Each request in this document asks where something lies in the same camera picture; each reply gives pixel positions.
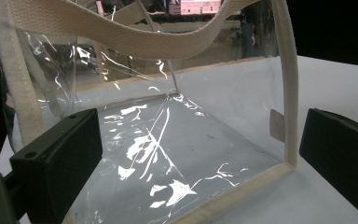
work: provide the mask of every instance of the white table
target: white table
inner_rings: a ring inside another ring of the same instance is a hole
[[[309,108],[338,113],[358,122],[358,66],[298,57],[298,143]],[[13,154],[6,141],[0,172],[10,172]],[[23,218],[21,223],[28,223]],[[358,211],[298,157],[297,169],[219,215],[210,223],[357,223]]]

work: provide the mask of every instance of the bag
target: bag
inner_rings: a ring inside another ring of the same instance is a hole
[[[296,167],[284,0],[0,1],[0,59],[15,151],[99,110],[75,223],[201,223]]]

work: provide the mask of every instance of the clear plastic panel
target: clear plastic panel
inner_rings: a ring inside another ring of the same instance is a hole
[[[132,3],[77,2],[108,19]],[[135,29],[190,32],[213,18],[143,4],[153,25]],[[282,162],[284,143],[270,136],[271,110],[284,111],[269,0],[227,18],[210,47],[183,60],[138,59],[80,36],[19,37],[48,128],[99,108],[103,159],[71,208],[75,223],[169,222]]]

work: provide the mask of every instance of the bag handle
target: bag handle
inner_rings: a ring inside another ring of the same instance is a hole
[[[25,31],[80,35],[142,59],[184,59],[207,49],[228,16],[257,1],[226,0],[210,22],[197,31],[185,34],[136,30],[69,0],[10,0],[10,6],[17,28]]]

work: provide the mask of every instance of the transparent vinyl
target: transparent vinyl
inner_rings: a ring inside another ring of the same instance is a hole
[[[132,2],[77,3],[114,20]],[[168,4],[143,2],[149,21],[130,27],[185,33],[213,18],[172,15]],[[75,223],[167,223],[283,160],[270,132],[271,111],[284,111],[269,0],[227,18],[210,47],[182,60],[139,59],[81,36],[18,36],[47,129],[99,110],[103,158],[72,205]],[[20,150],[16,118],[10,136]]]

